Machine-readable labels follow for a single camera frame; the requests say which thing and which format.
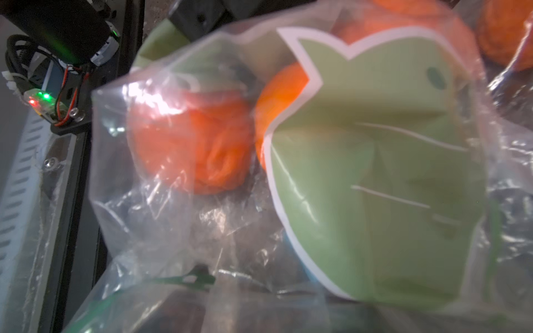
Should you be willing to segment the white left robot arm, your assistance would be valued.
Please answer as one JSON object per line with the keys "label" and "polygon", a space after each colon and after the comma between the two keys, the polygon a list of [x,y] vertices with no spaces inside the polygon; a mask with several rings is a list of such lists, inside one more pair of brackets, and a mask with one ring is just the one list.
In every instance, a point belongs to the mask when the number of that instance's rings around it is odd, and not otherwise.
{"label": "white left robot arm", "polygon": [[310,1],[176,1],[145,41],[134,1],[125,1],[124,37],[116,37],[88,1],[2,1],[1,15],[27,37],[70,65],[97,67],[119,54],[120,65],[133,69],[181,48],[231,50],[245,63],[266,66],[287,58],[276,28],[316,21],[304,10]]}

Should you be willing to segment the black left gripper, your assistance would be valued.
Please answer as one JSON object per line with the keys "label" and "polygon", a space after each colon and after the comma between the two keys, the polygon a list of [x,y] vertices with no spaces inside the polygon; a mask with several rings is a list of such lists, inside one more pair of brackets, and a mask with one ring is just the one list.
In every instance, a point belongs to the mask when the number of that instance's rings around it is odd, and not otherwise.
{"label": "black left gripper", "polygon": [[312,0],[183,0],[169,11],[169,21],[190,42],[233,22],[283,11]]}

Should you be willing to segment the blue-seal zip-top bag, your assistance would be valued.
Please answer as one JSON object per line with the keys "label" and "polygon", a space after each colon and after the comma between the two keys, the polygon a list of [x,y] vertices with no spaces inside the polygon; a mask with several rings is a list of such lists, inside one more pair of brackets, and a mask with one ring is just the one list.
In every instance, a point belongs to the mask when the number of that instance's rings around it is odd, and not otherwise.
{"label": "blue-seal zip-top bag", "polygon": [[458,1],[454,11],[471,27],[498,114],[532,129],[532,2]]}

